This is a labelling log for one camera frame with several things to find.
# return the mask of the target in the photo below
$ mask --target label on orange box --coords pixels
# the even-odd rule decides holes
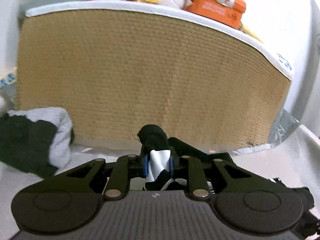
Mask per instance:
[[[210,2],[205,2],[204,5],[202,5],[202,8],[210,10],[212,12],[217,12],[220,15],[225,14],[224,8],[221,8],[220,6],[213,4],[213,3],[210,3]]]
[[[235,5],[235,0],[217,0],[217,2],[230,8]]]

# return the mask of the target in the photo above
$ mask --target ribbed surface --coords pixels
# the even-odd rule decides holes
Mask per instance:
[[[292,233],[249,236],[228,228],[208,204],[189,200],[183,191],[131,191],[121,201],[106,202],[88,225],[61,236],[22,232],[13,240],[298,240]]]
[[[18,108],[65,108],[92,146],[124,149],[147,123],[202,149],[266,143],[289,85],[253,47],[164,16],[64,11],[20,36]]]

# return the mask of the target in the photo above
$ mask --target metal pin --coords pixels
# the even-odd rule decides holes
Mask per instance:
[[[109,189],[106,191],[106,196],[108,197],[119,197],[121,195],[121,191],[117,189]]]
[[[195,195],[196,197],[206,197],[209,195],[209,192],[206,191],[205,189],[196,189],[193,192],[193,195]]]

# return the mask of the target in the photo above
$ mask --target white border trim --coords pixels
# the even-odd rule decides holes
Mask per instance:
[[[260,51],[266,59],[278,69],[284,76],[289,80],[293,78],[293,71],[287,68],[283,63],[279,61],[279,57],[276,52],[273,52],[270,48],[260,41],[252,38],[251,36],[233,29],[225,24],[211,20],[200,15],[196,15],[184,10],[174,9],[167,6],[154,5],[148,3],[138,3],[130,1],[114,1],[114,0],[92,0],[92,1],[73,1],[65,3],[55,3],[44,5],[36,8],[32,8],[26,11],[27,17],[34,17],[43,14],[60,11],[70,10],[84,10],[84,9],[108,9],[108,10],[124,10],[124,11],[135,11],[148,14],[162,15],[175,19],[185,20],[198,25],[202,25],[222,33],[228,34],[248,45],[254,47]]]

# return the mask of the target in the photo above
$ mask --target tan woven mat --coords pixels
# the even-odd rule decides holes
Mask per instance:
[[[148,123],[210,149],[266,143],[290,86],[253,47],[183,20],[112,10],[26,19],[18,109],[59,106],[76,142],[132,149]]]

